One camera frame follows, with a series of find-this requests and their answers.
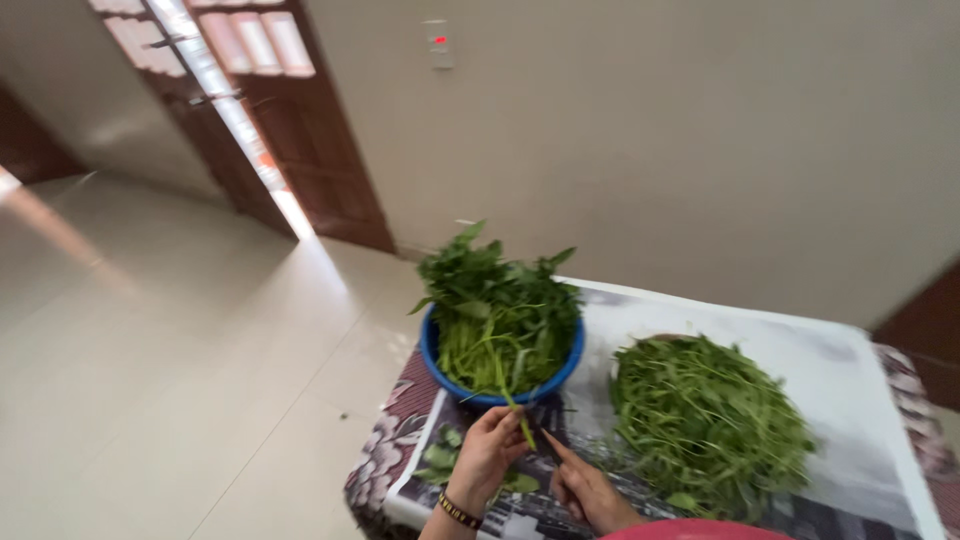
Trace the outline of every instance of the wooden door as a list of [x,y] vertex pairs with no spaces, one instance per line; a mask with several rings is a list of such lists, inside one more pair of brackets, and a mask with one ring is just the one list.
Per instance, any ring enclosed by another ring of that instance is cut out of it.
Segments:
[[393,253],[300,2],[191,0],[188,9],[245,96],[244,106],[314,230]]
[[0,167],[23,184],[87,172],[3,85],[0,85]]
[[91,3],[234,207],[284,235],[295,236],[217,112],[218,98],[206,95],[150,7],[141,0]]
[[873,338],[910,354],[932,403],[960,410],[960,259]]

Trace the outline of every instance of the black bracelet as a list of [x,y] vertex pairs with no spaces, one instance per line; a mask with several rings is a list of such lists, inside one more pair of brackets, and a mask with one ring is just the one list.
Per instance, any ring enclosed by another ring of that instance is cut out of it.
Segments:
[[446,496],[446,490],[440,492],[440,497],[437,498],[437,502],[440,503],[440,508],[443,508],[451,518],[457,520],[461,524],[466,525],[473,530],[480,530],[480,526],[483,525],[483,519],[478,519],[467,514],[456,504],[452,503]]

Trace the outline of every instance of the floral tablecloth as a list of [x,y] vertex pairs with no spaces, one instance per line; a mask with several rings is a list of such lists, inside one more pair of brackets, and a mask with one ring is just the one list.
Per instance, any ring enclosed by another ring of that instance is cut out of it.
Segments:
[[[960,471],[939,423],[932,416],[923,385],[908,356],[884,345],[875,345],[875,351],[948,537],[960,540]],[[347,479],[347,504],[358,527],[371,540],[419,535],[416,530],[389,523],[381,507],[423,435],[439,390],[419,350],[414,351]],[[818,537],[816,532],[816,524],[811,524],[809,537]]]

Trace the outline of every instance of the hand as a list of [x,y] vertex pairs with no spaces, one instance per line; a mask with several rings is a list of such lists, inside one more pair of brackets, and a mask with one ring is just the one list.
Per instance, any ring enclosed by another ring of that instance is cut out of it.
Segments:
[[550,489],[574,519],[586,520],[598,536],[647,522],[603,473],[560,444],[546,430],[543,433],[564,462],[554,469]]
[[480,517],[515,459],[530,450],[520,432],[523,408],[498,406],[467,431],[460,457],[446,486],[446,495],[467,513]]

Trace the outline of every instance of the beige wall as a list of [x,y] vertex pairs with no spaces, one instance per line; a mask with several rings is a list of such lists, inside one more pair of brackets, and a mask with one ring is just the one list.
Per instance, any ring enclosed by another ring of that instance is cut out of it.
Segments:
[[224,200],[85,0],[4,0],[0,77],[88,165]]
[[857,325],[960,250],[954,0],[307,4],[400,243]]

